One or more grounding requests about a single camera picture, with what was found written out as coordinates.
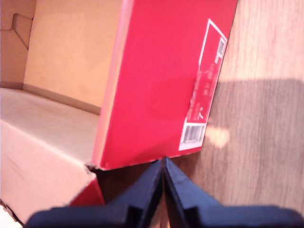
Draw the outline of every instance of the red box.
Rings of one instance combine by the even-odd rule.
[[[237,0],[125,0],[92,163],[197,152]]]

